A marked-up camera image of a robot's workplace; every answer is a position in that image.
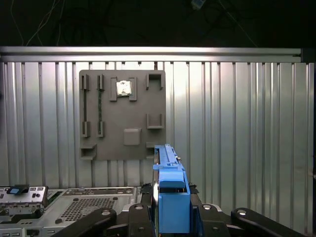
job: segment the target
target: ridged metal panel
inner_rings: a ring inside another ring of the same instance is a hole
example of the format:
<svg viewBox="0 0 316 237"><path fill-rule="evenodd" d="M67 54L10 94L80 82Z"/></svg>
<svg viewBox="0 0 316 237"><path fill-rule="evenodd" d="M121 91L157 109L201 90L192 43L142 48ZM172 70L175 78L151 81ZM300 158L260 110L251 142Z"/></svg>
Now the ridged metal panel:
<svg viewBox="0 0 316 237"><path fill-rule="evenodd" d="M79 159L79 72L165 70L167 141L200 198L312 232L314 65L261 62L0 64L0 185L138 186L150 160Z"/></svg>

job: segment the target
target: round bolt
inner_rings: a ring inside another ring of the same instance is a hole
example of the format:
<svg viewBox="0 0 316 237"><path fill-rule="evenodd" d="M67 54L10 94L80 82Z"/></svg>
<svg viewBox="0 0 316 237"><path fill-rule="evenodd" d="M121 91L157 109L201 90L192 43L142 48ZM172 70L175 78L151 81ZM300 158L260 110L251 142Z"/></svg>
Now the round bolt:
<svg viewBox="0 0 316 237"><path fill-rule="evenodd" d="M142 205L137 205L137 206L135 207L135 209L136 209L136 210L141 210L141 209L143 209L143 206L142 206Z"/></svg>
<svg viewBox="0 0 316 237"><path fill-rule="evenodd" d="M106 210L106 211L102 212L102 215L103 215L103 216L110 215L110 212Z"/></svg>
<svg viewBox="0 0 316 237"><path fill-rule="evenodd" d="M209 209L211 209L212 207L211 207L210 205L204 205L203 208L204 208L205 210L209 210Z"/></svg>
<svg viewBox="0 0 316 237"><path fill-rule="evenodd" d="M245 216L247 212L244 211L244 210L238 210L237 213L238 213L239 215Z"/></svg>

